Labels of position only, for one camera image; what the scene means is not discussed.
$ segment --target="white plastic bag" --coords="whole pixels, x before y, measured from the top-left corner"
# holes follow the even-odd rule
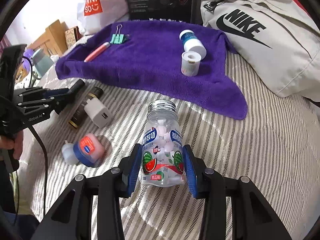
[[[320,31],[293,0],[224,0],[204,6],[204,26],[224,31],[232,45],[279,97],[298,93],[320,101]]]
[[[79,32],[94,34],[128,12],[126,0],[81,0],[77,7]]]

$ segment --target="fabric surface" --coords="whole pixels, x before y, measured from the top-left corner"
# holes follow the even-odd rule
[[[52,112],[49,120],[35,125],[48,151],[49,176],[46,208],[49,209],[69,182],[77,175],[103,174],[128,156],[135,143],[142,142],[148,104],[156,99],[172,100],[178,111],[183,144],[190,144],[196,157],[202,158],[223,176],[238,179],[249,176],[276,211],[293,240],[303,238],[319,216],[320,127],[310,103],[293,95],[279,98],[259,79],[239,55],[228,53],[226,75],[240,87],[249,111],[242,121],[208,111],[196,104],[143,90],[107,86],[86,80],[87,87],[60,115]],[[40,85],[71,87],[76,78],[58,80],[54,67]],[[101,98],[114,117],[109,126],[96,127],[87,118],[79,130],[68,125],[82,98],[92,86],[101,87]],[[104,159],[97,168],[83,164],[67,165],[61,147],[64,140],[75,142],[86,133],[94,133],[105,147]],[[30,202],[36,217],[43,216],[44,158],[37,141],[25,130],[20,159],[20,194]],[[97,203],[92,207],[92,239],[97,239]],[[188,186],[141,187],[140,176],[129,199],[120,199],[126,240],[196,240],[204,201],[196,200]],[[226,237],[232,239],[231,201],[227,198]]]
[[[58,78],[92,78],[111,86],[155,91],[237,120],[245,118],[248,109],[244,96],[224,73],[227,50],[236,51],[223,32],[177,22],[122,22],[121,33],[129,34],[130,39],[111,45],[91,62],[83,62],[98,46],[111,41],[118,24],[105,27],[59,59]],[[183,45],[179,34],[186,29],[194,31],[207,49],[195,77],[181,73]]]

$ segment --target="pink pen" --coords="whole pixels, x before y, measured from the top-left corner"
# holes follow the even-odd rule
[[[85,58],[84,62],[89,62],[89,61],[95,59],[98,55],[100,55],[102,52],[104,52],[109,47],[110,47],[109,42],[103,43],[101,46],[99,46],[97,49],[95,49],[93,52],[91,52],[88,55],[88,57]]]

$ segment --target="white usb charger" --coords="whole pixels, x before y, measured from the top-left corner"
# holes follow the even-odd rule
[[[112,114],[106,106],[97,98],[87,100],[87,104],[84,107],[85,112],[90,117],[92,122],[99,128],[106,126],[110,123]]]

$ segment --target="binder clip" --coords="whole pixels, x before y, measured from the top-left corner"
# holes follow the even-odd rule
[[[118,24],[116,33],[112,35],[111,44],[122,44],[129,38],[129,35],[120,34],[121,28],[122,24]]]

